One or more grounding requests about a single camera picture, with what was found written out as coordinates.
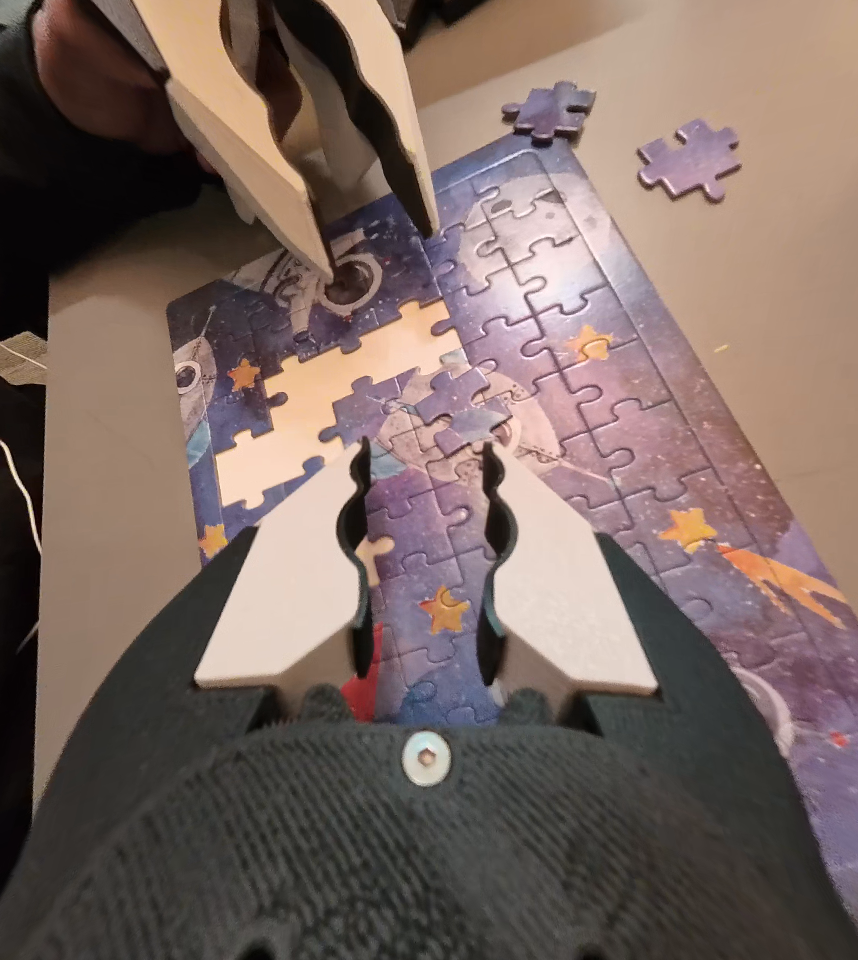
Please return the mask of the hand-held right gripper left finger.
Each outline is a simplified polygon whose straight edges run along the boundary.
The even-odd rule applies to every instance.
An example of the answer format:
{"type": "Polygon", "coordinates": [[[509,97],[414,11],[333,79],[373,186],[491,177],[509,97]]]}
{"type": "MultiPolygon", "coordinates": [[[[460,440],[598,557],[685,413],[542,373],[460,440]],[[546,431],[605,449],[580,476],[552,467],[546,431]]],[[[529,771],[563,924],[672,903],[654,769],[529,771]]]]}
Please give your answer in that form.
{"type": "Polygon", "coordinates": [[[255,527],[198,665],[204,690],[305,694],[363,679],[373,661],[367,536],[368,438],[318,471],[255,527]]]}

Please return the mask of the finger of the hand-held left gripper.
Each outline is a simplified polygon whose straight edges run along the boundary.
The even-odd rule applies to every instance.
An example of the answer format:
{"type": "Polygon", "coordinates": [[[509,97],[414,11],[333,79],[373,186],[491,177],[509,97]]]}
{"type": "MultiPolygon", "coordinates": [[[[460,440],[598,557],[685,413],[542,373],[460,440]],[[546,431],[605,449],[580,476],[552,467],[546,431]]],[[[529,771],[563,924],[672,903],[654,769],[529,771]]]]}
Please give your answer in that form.
{"type": "Polygon", "coordinates": [[[435,188],[401,43],[376,1],[279,1],[277,30],[315,110],[330,180],[354,188],[374,164],[424,238],[435,188]]]}
{"type": "Polygon", "coordinates": [[[266,99],[237,70],[219,1],[135,1],[168,73],[176,121],[222,179],[237,213],[259,220],[302,264],[334,273],[303,176],[284,156],[266,99]]]}

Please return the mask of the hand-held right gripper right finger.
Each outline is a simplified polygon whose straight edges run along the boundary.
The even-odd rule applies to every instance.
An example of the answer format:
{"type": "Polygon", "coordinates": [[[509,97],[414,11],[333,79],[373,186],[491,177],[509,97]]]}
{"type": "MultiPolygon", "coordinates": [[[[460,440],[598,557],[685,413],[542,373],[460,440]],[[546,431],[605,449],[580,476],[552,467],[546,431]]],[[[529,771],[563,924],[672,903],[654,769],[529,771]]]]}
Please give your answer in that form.
{"type": "Polygon", "coordinates": [[[507,697],[651,697],[658,682],[589,521],[497,443],[483,449],[484,536],[495,555],[476,650],[507,697]]]}

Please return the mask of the purple jigsaw puzzle piece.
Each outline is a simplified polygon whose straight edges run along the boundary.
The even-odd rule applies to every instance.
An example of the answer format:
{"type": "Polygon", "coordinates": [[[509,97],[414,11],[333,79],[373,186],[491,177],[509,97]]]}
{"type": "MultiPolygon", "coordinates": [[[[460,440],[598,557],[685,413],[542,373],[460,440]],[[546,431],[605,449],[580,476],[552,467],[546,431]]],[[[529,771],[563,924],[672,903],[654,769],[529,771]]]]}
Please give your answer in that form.
{"type": "Polygon", "coordinates": [[[698,118],[678,128],[675,138],[678,147],[658,138],[637,149],[643,162],[639,183],[646,188],[662,186],[674,200],[699,190],[711,203],[721,203],[725,197],[721,179],[742,166],[734,128],[715,129],[698,118]]]}
{"type": "Polygon", "coordinates": [[[561,80],[551,88],[532,89],[523,102],[503,104],[503,120],[515,135],[530,138],[536,147],[547,147],[556,139],[578,142],[596,98],[596,91],[561,80]]]}
{"type": "Polygon", "coordinates": [[[507,403],[493,397],[449,414],[448,425],[435,433],[433,443],[445,456],[451,456],[474,442],[490,439],[493,429],[510,417],[507,403]]]}
{"type": "Polygon", "coordinates": [[[474,398],[489,386],[486,375],[476,367],[471,367],[459,376],[443,369],[433,376],[429,394],[416,402],[414,409],[426,425],[443,416],[454,419],[475,409],[474,398]]]}

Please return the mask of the space jigsaw puzzle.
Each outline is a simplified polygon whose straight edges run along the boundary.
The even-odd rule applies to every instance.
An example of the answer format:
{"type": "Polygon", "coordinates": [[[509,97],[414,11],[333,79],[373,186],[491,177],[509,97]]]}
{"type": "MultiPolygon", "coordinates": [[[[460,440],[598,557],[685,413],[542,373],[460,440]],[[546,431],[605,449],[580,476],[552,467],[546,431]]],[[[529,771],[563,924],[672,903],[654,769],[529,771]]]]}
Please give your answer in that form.
{"type": "Polygon", "coordinates": [[[441,233],[393,196],[330,229],[334,284],[281,251],[167,308],[202,562],[370,438],[366,720],[482,725],[500,441],[716,644],[791,763],[858,926],[858,618],[570,146],[508,135],[434,174],[441,233]],[[445,456],[414,409],[482,371],[510,419],[445,456]]]}

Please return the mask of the person's left hand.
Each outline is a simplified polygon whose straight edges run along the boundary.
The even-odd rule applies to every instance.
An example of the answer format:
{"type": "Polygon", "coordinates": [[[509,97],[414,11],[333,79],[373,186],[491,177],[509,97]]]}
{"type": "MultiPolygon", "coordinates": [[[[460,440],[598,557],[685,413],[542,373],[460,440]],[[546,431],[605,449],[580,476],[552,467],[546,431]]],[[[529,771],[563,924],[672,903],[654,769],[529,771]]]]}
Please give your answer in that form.
{"type": "Polygon", "coordinates": [[[91,2],[42,2],[30,32],[40,84],[71,124],[152,155],[187,153],[216,174],[177,125],[162,81],[91,2]]]}

